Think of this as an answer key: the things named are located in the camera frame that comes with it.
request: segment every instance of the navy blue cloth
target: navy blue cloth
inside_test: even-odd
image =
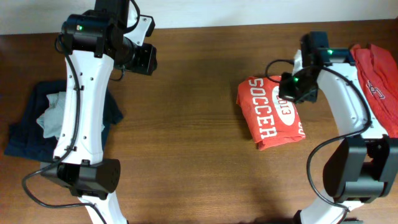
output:
[[[5,155],[42,162],[52,161],[53,152],[58,141],[55,137],[43,138],[44,130],[37,124],[36,119],[49,107],[47,95],[66,91],[66,89],[67,82],[65,80],[36,84],[30,95],[22,121],[18,124],[12,124],[9,127],[10,138],[7,148],[4,151]],[[106,90],[103,114],[105,128],[101,135],[103,149],[111,124],[117,124],[122,119],[123,115],[119,111],[116,101],[109,90]]]

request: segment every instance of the brown surface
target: brown surface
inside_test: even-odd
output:
[[[325,96],[298,106],[307,139],[256,150],[240,108],[238,84],[275,58],[291,58],[299,38],[328,31],[331,46],[374,43],[398,58],[395,21],[332,22],[156,30],[147,39],[158,50],[152,77],[128,74],[110,82],[125,119],[114,126],[105,157],[121,161],[118,197],[130,223],[237,223],[257,217],[291,217],[315,198],[305,175],[308,153],[337,135]],[[35,83],[65,77],[55,34],[0,37],[0,143],[7,125],[20,120]],[[290,70],[276,65],[275,71]],[[322,167],[336,145],[314,159]],[[84,208],[51,210],[36,205],[21,179],[39,163],[0,155],[1,223],[90,223]],[[37,178],[36,195],[51,203],[77,202],[68,191]],[[350,216],[367,223],[397,223],[398,186]]]

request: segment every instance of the white wall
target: white wall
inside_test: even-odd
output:
[[[59,32],[95,0],[0,0],[0,34]],[[395,19],[398,0],[137,0],[157,28]]]

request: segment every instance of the red cloth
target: red cloth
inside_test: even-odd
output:
[[[390,52],[375,45],[351,54],[356,61],[362,91],[377,120],[391,138],[398,138],[398,69]]]
[[[294,104],[280,99],[278,94],[279,84],[266,78],[249,77],[238,87],[236,103],[260,150],[305,139]]]

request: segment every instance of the wooden tabletop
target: wooden tabletop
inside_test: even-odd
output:
[[[336,136],[323,93],[298,105],[304,141],[258,151],[241,109],[237,87],[263,72],[267,62],[292,58],[301,36],[328,32],[332,47],[376,44],[398,59],[396,21],[279,24],[155,30],[158,69],[147,77],[126,74],[110,82],[124,119],[113,126],[105,158],[119,159],[117,194],[130,223],[239,223],[290,218],[315,199],[305,173],[309,152]],[[56,34],[0,36],[1,223],[90,223],[84,208],[52,210],[30,200],[21,179],[39,163],[4,156],[8,125],[18,122],[33,86],[66,78],[53,49]],[[290,71],[276,65],[273,73]],[[116,78],[119,71],[114,71]],[[313,160],[322,188],[324,163],[337,144]],[[77,202],[67,189],[35,177],[29,186],[48,203]],[[366,223],[398,223],[398,186],[386,198],[349,214]]]

